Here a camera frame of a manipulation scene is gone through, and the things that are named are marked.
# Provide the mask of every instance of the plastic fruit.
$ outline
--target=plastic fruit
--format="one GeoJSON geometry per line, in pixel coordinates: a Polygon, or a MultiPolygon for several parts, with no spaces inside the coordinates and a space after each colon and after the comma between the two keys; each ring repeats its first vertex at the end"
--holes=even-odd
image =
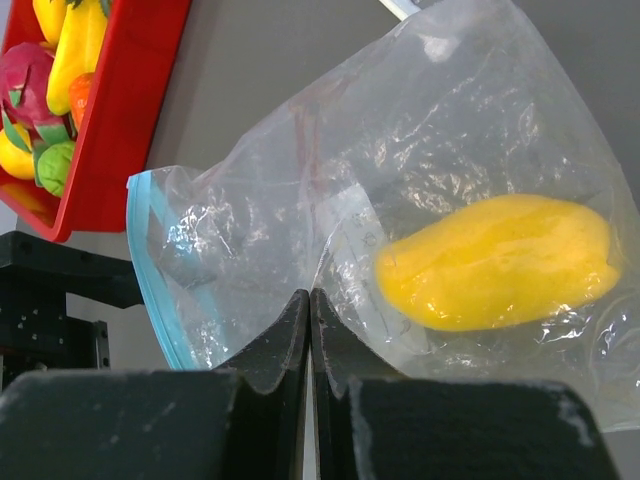
{"type": "Polygon", "coordinates": [[[64,118],[52,114],[47,107],[47,82],[52,66],[53,52],[37,43],[16,45],[0,59],[3,125],[14,144],[5,112],[37,131],[49,145],[69,139],[64,118]]]}
{"type": "Polygon", "coordinates": [[[611,290],[621,271],[608,263],[610,235],[608,223],[585,206],[504,195],[384,247],[375,270],[386,300],[417,323],[499,328],[557,315],[611,290]]]}
{"type": "Polygon", "coordinates": [[[50,44],[57,45],[67,13],[66,0],[33,0],[33,10],[44,38],[50,44]]]}
{"type": "Polygon", "coordinates": [[[72,141],[52,145],[36,162],[38,181],[51,195],[62,197],[75,147],[72,141]]]}
{"type": "MultiPolygon", "coordinates": [[[[20,125],[14,125],[14,127],[30,147],[28,132],[20,125]]],[[[0,167],[12,177],[20,180],[32,180],[35,176],[31,153],[13,145],[4,130],[0,132],[0,167]]]]}
{"type": "Polygon", "coordinates": [[[87,105],[89,104],[89,92],[91,91],[93,75],[93,73],[84,73],[71,82],[71,86],[69,87],[71,117],[78,130],[80,130],[84,112],[87,110],[87,105]]]}
{"type": "Polygon", "coordinates": [[[67,6],[47,88],[47,105],[54,114],[69,113],[71,82],[95,71],[106,30],[100,0],[74,0],[67,6]]]}

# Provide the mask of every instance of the clear plastic bag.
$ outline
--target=clear plastic bag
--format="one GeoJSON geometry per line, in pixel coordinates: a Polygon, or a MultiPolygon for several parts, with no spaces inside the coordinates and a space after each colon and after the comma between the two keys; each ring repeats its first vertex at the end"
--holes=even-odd
{"type": "Polygon", "coordinates": [[[146,172],[129,190],[132,258],[174,367],[214,367],[295,289],[320,287],[409,375],[559,380],[604,428],[639,423],[639,216],[586,106],[508,0],[445,0],[412,15],[221,164],[146,172]],[[382,248],[514,193],[601,215],[622,272],[615,287],[548,318],[465,332],[425,328],[385,300],[374,267],[382,248]]]}

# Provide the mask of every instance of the red plastic basket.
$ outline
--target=red plastic basket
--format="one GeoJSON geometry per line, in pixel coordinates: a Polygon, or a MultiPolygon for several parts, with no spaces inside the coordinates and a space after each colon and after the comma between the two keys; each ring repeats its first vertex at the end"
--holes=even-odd
{"type": "MultiPolygon", "coordinates": [[[[127,179],[143,170],[191,0],[115,0],[64,196],[0,169],[0,200],[47,240],[122,232],[127,179]]],[[[2,51],[44,38],[13,0],[2,51]]]]}

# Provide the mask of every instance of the mango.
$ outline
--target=mango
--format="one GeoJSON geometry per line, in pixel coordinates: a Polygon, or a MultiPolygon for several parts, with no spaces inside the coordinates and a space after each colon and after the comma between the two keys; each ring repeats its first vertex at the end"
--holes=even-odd
{"type": "Polygon", "coordinates": [[[382,248],[384,298],[409,319],[451,332],[546,319],[589,304],[622,274],[611,228],[592,209],[539,195],[493,197],[382,248]]]}

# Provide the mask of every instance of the pink dragon fruit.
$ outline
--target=pink dragon fruit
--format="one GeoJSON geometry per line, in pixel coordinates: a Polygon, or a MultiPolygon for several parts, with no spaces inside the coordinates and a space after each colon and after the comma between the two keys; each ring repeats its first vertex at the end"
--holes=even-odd
{"type": "Polygon", "coordinates": [[[69,140],[68,119],[54,115],[47,107],[47,84],[53,58],[51,50],[37,43],[16,45],[0,58],[2,123],[12,142],[7,114],[35,130],[48,145],[69,140]]]}

